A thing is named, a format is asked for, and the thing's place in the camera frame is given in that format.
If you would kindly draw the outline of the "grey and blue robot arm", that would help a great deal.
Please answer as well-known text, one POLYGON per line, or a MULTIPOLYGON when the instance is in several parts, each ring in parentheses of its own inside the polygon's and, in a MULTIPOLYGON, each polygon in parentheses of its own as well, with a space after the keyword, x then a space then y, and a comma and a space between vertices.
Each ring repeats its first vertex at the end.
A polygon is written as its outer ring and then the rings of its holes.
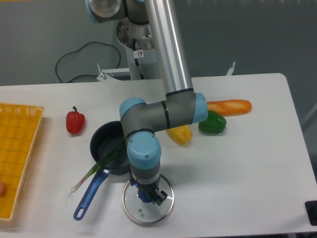
POLYGON ((93 21, 119 20, 116 34, 126 48, 132 79, 153 76, 158 62, 166 99, 148 104, 142 98, 121 103, 120 121, 127 143, 131 183, 145 203, 161 205, 161 146, 155 132, 207 118, 204 96, 193 89, 183 50, 175 4, 171 0, 88 0, 93 21))

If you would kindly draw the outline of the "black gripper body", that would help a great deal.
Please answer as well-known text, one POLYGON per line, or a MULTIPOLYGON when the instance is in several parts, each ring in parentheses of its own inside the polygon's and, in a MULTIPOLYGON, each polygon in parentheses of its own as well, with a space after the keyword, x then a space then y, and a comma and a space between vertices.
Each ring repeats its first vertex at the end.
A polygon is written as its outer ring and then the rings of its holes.
POLYGON ((130 177, 131 186, 136 186, 139 198, 156 198, 159 190, 159 175, 149 179, 130 177))

